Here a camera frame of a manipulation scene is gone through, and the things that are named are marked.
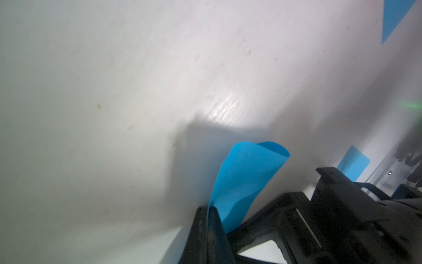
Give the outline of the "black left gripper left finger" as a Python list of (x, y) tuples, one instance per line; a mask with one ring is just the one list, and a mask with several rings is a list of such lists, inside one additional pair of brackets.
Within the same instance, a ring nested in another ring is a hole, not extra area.
[(180, 264), (234, 264), (234, 253), (215, 207), (199, 207)]

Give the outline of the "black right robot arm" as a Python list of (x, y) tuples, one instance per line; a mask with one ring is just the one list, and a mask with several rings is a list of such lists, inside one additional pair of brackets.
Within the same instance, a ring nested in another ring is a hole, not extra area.
[(400, 185), (422, 190), (422, 124), (421, 122), (387, 154), (366, 180), (386, 195), (392, 196)]

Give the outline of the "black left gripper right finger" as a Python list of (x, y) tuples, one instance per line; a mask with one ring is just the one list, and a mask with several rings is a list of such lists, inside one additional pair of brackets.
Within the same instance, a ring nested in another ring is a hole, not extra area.
[(317, 239), (309, 221), (310, 201), (302, 192), (282, 194), (227, 235), (238, 264), (265, 261), (240, 253), (273, 240), (289, 264), (315, 264)]

